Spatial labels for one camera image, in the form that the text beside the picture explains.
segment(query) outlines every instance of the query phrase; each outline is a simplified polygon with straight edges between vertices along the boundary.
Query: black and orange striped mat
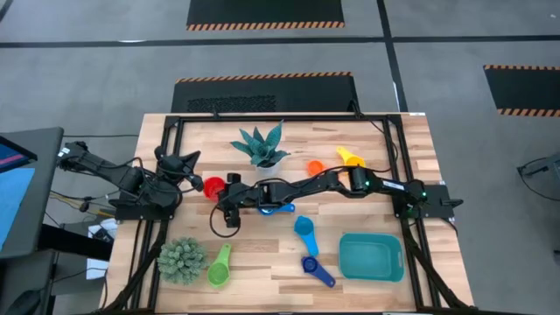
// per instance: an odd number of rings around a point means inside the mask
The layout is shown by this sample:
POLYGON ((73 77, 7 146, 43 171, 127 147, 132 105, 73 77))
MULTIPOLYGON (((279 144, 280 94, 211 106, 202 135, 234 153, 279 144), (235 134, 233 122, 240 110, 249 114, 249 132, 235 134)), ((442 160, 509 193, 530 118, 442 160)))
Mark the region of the black and orange striped mat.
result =
POLYGON ((351 100, 349 72, 228 75, 178 79, 171 112, 340 112, 351 100))
POLYGON ((560 117, 560 66, 486 65, 501 115, 560 117))
POLYGON ((344 27, 340 0, 191 0, 188 31, 344 27))

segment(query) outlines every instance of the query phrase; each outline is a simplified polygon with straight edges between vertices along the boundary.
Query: green spiky plant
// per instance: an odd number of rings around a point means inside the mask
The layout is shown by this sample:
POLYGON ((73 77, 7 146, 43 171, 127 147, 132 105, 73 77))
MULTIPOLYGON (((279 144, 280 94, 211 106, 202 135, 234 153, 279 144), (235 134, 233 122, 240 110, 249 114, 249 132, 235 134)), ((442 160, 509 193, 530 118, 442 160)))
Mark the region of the green spiky plant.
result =
POLYGON ((173 240, 162 246, 157 266, 165 281, 188 285, 208 266, 207 252, 192 237, 173 240))
POLYGON ((280 138, 282 137, 282 122, 283 121, 269 132, 266 136, 266 140, 264 140, 257 127, 253 130, 253 136, 247 131, 239 129, 246 143, 233 141, 231 145, 237 150, 247 153, 247 155, 251 157, 252 165, 271 167, 280 162, 283 157, 290 155, 290 153, 286 151, 276 150, 278 144, 280 144, 280 138))

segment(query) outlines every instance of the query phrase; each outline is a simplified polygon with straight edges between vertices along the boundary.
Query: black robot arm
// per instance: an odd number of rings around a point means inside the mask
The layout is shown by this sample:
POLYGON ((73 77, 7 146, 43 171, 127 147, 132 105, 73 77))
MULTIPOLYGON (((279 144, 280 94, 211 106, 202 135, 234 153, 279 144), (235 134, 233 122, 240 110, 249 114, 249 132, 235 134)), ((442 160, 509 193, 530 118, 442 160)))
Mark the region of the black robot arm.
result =
POLYGON ((117 208, 117 220, 167 220, 182 200, 180 182, 187 180, 198 191, 203 188, 202 179, 193 173, 200 151, 184 157, 166 156, 158 147, 155 153, 157 170, 153 172, 144 169, 138 157, 132 160, 138 160, 140 166, 113 164, 90 153, 85 143, 73 142, 62 148, 58 163, 65 171, 85 172, 117 186, 123 195, 109 201, 117 208))
POLYGON ((296 198, 323 192, 337 192, 347 198, 364 198, 371 193, 397 196, 407 205, 409 213, 416 212, 427 199, 424 183, 412 180, 408 183, 378 178, 373 170, 358 166, 341 166, 319 175, 289 183, 283 180, 264 180, 248 186, 241 182, 241 175, 229 173, 225 189, 218 194, 218 208, 224 213, 228 228, 241 224, 239 209, 247 207, 279 208, 296 198), (339 174, 347 172, 350 187, 344 186, 339 174))

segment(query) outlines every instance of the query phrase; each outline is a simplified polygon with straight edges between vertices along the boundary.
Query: gray floor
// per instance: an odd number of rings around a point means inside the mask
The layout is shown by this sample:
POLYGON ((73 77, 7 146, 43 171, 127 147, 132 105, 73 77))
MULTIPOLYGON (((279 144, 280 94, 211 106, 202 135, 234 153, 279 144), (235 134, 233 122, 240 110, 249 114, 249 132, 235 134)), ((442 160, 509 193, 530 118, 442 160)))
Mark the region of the gray floor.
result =
MULTIPOLYGON (((188 3, 15 0, 0 23, 0 42, 382 35, 373 0, 343 0, 347 28, 341 30, 195 33, 184 31, 188 3)), ((555 0, 386 3, 394 36, 560 33, 555 0)), ((560 249, 560 209, 529 192, 515 167, 560 151, 560 121, 496 115, 482 67, 560 66, 560 42, 395 49, 409 111, 427 113, 444 179, 452 195, 465 200, 457 225, 476 305, 557 314, 560 266, 552 249, 560 249)), ((384 44, 0 49, 0 130, 59 125, 67 134, 137 133, 144 113, 169 112, 177 78, 307 71, 352 71, 364 111, 397 111, 384 44)), ((134 138, 87 142, 115 161, 132 157, 136 146, 134 138)), ((551 178, 529 183, 560 197, 551 178)), ((111 188, 62 171, 53 185, 74 195, 111 188)), ((83 219, 56 201, 48 211, 57 221, 83 219)), ((99 294, 60 298, 55 313, 91 311, 99 294)))

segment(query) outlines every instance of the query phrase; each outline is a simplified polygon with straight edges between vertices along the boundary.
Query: teal tray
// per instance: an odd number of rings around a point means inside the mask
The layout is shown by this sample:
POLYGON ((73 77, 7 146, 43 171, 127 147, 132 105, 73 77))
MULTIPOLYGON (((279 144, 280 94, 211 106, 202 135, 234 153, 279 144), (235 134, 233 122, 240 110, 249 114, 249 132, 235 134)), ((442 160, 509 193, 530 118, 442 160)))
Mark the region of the teal tray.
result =
POLYGON ((403 249, 391 234, 344 234, 339 267, 348 279, 399 282, 404 275, 403 249))

